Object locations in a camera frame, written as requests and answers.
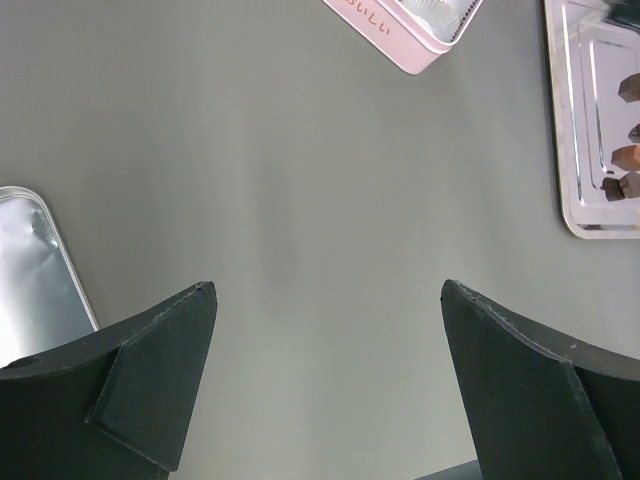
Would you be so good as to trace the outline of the dark round chocolate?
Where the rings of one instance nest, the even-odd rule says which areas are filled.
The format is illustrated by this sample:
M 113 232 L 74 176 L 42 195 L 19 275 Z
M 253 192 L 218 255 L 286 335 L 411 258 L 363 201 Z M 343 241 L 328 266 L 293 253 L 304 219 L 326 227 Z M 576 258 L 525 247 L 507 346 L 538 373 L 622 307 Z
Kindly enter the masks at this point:
M 637 124 L 629 131 L 628 138 L 634 144 L 640 143 L 640 124 Z

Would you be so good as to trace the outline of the dark heart chocolate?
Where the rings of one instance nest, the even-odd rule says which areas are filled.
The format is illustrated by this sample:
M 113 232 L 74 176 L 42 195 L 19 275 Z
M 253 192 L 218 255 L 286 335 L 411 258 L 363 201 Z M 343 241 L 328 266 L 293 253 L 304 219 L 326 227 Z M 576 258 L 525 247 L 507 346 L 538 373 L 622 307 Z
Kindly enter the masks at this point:
M 602 181 L 601 189 L 610 202 L 636 199 L 640 196 L 640 174 L 632 171 L 619 179 L 607 177 Z

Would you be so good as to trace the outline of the steel tray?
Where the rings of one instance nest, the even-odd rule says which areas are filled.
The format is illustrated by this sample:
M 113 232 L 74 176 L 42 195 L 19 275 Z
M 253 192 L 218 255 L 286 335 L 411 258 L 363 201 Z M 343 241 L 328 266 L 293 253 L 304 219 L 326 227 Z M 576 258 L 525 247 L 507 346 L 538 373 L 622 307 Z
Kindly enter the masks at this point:
M 620 84 L 639 71 L 639 36 L 607 22 L 606 1 L 543 4 L 553 106 L 560 209 L 583 239 L 636 239 L 639 201 L 616 199 L 624 170 L 613 153 L 631 145 L 638 102 Z

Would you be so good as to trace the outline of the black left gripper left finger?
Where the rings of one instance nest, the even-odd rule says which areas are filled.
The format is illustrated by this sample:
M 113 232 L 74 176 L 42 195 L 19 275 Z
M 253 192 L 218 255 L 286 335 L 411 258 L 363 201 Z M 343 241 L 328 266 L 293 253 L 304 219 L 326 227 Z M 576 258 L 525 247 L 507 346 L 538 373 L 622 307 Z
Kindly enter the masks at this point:
M 217 292 L 198 282 L 1 370 L 4 479 L 166 479 L 181 460 Z

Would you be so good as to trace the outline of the pink chocolate tin box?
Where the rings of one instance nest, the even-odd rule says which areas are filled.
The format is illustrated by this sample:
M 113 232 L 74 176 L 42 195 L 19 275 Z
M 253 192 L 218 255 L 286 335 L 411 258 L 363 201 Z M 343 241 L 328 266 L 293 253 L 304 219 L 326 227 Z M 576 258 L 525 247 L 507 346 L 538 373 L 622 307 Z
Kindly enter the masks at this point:
M 325 5 L 400 70 L 418 75 L 458 43 L 482 3 L 332 0 Z

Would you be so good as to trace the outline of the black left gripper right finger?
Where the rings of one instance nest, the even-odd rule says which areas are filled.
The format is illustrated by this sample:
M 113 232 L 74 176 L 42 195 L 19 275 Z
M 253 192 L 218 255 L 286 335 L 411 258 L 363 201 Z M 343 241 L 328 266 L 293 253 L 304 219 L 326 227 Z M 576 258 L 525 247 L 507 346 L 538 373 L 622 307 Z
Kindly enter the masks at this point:
M 483 478 L 638 478 L 637 359 L 454 280 L 441 311 Z

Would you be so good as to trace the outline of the dark square chocolate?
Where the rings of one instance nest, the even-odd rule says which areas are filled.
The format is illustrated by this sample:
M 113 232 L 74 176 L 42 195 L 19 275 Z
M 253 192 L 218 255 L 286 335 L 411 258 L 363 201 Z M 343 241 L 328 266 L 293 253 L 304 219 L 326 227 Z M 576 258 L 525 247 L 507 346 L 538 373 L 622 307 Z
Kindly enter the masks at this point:
M 620 83 L 618 96 L 626 103 L 640 100 L 640 73 L 634 73 Z

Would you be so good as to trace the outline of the brown chocolate bar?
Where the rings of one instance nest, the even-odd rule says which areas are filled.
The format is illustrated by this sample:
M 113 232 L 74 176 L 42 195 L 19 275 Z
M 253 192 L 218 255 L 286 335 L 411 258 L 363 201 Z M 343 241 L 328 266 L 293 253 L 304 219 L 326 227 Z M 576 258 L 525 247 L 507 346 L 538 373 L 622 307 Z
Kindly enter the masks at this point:
M 612 152 L 611 164 L 623 171 L 640 170 L 640 146 L 625 146 Z

